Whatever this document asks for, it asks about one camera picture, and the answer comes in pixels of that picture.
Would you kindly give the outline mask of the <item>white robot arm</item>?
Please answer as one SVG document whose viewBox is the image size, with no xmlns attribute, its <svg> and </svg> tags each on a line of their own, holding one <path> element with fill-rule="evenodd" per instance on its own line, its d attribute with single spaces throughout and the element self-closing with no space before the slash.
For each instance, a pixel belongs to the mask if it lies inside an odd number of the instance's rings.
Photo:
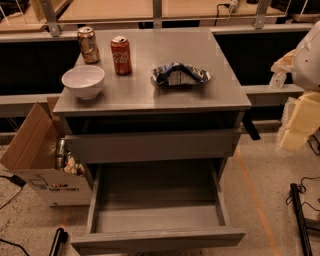
<svg viewBox="0 0 320 256">
<path fill-rule="evenodd" d="M 279 130 L 279 147 L 289 152 L 301 149 L 320 127 L 320 21 L 314 24 L 297 47 L 272 67 L 271 88 L 282 88 L 287 74 L 304 90 L 294 102 L 288 102 L 289 114 Z"/>
</svg>

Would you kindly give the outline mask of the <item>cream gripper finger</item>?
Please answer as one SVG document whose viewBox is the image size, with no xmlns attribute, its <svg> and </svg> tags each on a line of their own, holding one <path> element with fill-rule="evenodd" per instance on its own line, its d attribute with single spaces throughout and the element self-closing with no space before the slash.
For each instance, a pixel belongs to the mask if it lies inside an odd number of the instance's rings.
<svg viewBox="0 0 320 256">
<path fill-rule="evenodd" d="M 274 73 L 291 73 L 293 68 L 293 59 L 296 50 L 291 50 L 286 53 L 283 57 L 278 59 L 276 62 L 273 63 L 271 66 L 271 71 Z"/>
<path fill-rule="evenodd" d="M 320 127 L 320 93 L 305 92 L 299 98 L 289 97 L 278 130 L 278 147 L 295 152 L 300 150 Z"/>
</svg>

